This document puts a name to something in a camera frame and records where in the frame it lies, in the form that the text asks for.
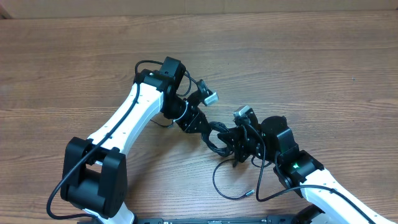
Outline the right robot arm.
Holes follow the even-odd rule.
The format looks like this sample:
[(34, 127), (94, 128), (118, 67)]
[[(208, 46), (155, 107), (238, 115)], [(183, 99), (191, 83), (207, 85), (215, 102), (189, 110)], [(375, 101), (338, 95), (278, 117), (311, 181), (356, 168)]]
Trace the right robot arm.
[(332, 176), (325, 166), (301, 150), (283, 116), (271, 116), (262, 123), (251, 115), (235, 119), (236, 127), (218, 134), (238, 160), (254, 156), (263, 164), (274, 164), (274, 173), (284, 186), (284, 193), (295, 192), (318, 212), (317, 222), (389, 223)]

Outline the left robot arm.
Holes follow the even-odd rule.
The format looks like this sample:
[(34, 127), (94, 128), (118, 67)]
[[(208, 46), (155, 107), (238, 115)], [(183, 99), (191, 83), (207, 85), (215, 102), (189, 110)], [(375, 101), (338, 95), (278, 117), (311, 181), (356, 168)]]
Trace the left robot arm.
[(135, 70), (134, 84), (122, 105), (86, 139), (74, 137), (66, 146), (62, 180), (56, 186), (63, 200), (82, 210), (91, 223), (135, 223), (127, 208), (127, 155), (146, 124), (158, 113), (186, 133), (211, 131), (198, 105), (218, 101), (203, 80), (183, 98), (177, 94), (189, 72), (181, 61), (166, 57), (159, 70)]

